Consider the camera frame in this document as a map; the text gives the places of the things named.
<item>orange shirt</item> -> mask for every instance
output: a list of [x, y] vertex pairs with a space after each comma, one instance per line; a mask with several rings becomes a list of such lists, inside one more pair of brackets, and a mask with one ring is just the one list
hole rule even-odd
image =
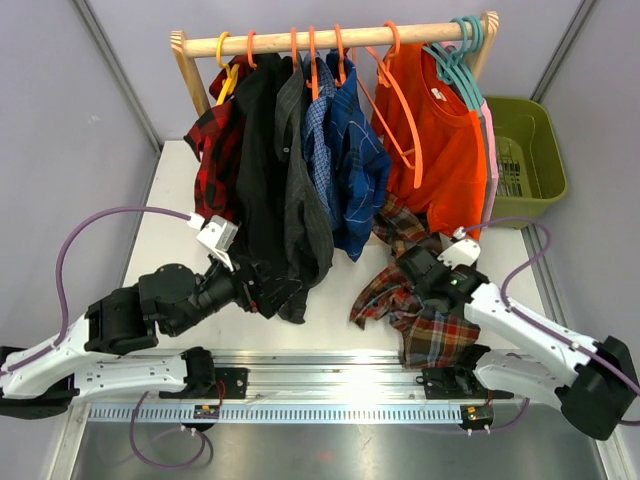
[[[391, 60], [391, 73], [409, 103], [422, 145], [422, 185], [413, 188], [409, 170], [388, 138], [391, 178], [387, 190], [413, 213], [427, 213], [433, 232], [451, 236], [458, 227], [482, 221], [487, 165], [480, 120], [458, 95], [437, 77], [436, 62], [422, 44], [402, 45]], [[376, 106], [403, 148], [413, 148], [411, 130], [393, 89], [378, 85]], [[378, 135], [384, 130], [377, 117], [371, 122]], [[471, 233], [479, 238], [480, 232]]]

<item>red plaid shirt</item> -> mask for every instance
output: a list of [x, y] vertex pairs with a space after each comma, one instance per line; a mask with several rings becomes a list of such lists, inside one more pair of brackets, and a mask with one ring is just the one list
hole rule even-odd
[[[237, 56], [231, 61], [231, 65], [236, 63], [240, 65], [240, 82], [252, 69], [246, 55]], [[225, 78], [223, 70], [209, 87], [214, 98], [220, 94]], [[240, 219], [241, 204], [236, 194], [236, 181], [243, 135], [244, 117], [233, 100], [229, 99], [206, 111], [184, 136], [200, 162], [194, 189], [195, 210], [206, 219], [214, 215], [234, 223]]]
[[[426, 219], [414, 216], [393, 194], [375, 217], [374, 232], [391, 245], [395, 257], [420, 244], [441, 251], [437, 236], [432, 236]], [[449, 366], [464, 349], [478, 339], [480, 328], [455, 315], [447, 317], [422, 305], [411, 292], [411, 282], [395, 263], [374, 278], [356, 299], [349, 319], [364, 329], [366, 320], [389, 315], [391, 325], [400, 331], [407, 368]]]

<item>olive green laundry basket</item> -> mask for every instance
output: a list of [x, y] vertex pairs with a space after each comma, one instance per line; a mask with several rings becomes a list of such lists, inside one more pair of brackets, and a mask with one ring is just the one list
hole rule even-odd
[[[539, 217], [567, 193], [567, 178], [549, 115], [531, 100], [486, 100], [493, 117], [500, 174], [491, 218]], [[504, 225], [524, 228], [527, 223]]]

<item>perforated metal strip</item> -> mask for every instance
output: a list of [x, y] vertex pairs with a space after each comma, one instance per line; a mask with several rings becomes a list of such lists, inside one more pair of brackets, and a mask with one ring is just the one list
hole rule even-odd
[[[194, 404], [143, 406], [136, 422], [207, 423], [215, 420], [194, 418]], [[91, 406], [91, 422], [127, 422], [134, 404], [100, 403]], [[457, 405], [242, 405], [226, 404], [220, 423], [333, 423], [333, 424], [450, 424], [461, 423]]]

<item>wooden rack leg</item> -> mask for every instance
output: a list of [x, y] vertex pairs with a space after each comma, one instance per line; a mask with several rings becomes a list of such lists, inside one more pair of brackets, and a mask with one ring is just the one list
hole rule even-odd
[[171, 32], [171, 50], [173, 50], [173, 54], [178, 62], [178, 67], [180, 67], [180, 72], [182, 72], [184, 83], [187, 84], [193, 105], [196, 107], [198, 116], [201, 116], [211, 108], [211, 105], [209, 104], [207, 92], [202, 84], [202, 77], [200, 77], [200, 72], [198, 72], [196, 61], [185, 54], [184, 46], [186, 40], [187, 36], [182, 30]]
[[496, 12], [484, 12], [480, 17], [484, 22], [484, 43], [478, 53], [469, 55], [468, 63], [471, 73], [477, 80], [482, 74], [484, 64], [487, 62], [493, 42], [496, 40], [498, 34], [498, 28], [500, 28], [500, 18]]

